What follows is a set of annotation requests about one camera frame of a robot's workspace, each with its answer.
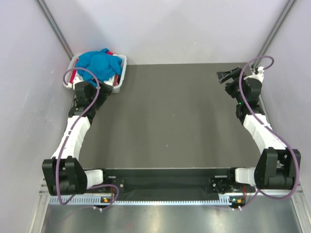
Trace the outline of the blue t shirt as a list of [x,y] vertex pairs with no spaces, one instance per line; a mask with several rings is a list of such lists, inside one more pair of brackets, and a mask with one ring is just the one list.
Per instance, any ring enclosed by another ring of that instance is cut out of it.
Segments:
[[121,62],[121,58],[112,56],[108,49],[102,49],[81,54],[75,67],[89,70],[103,83],[114,75],[121,75]]

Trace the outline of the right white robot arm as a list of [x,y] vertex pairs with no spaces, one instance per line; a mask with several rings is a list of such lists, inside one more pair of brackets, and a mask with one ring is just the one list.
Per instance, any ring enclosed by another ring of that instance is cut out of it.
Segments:
[[273,135],[267,118],[259,105],[264,68],[257,67],[252,75],[237,67],[217,72],[219,83],[225,83],[226,92],[237,100],[236,116],[251,134],[261,156],[256,167],[236,168],[227,179],[232,192],[240,191],[245,184],[259,189],[290,190],[295,182],[295,165],[287,146]]

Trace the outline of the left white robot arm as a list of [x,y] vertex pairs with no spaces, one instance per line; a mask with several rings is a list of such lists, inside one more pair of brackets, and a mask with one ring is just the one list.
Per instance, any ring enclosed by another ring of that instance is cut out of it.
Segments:
[[110,180],[104,177],[101,169],[84,170],[78,158],[96,112],[112,90],[106,83],[99,83],[99,88],[89,82],[75,84],[75,98],[60,145],[51,159],[42,164],[50,195],[84,194],[91,187],[103,193],[110,188]]

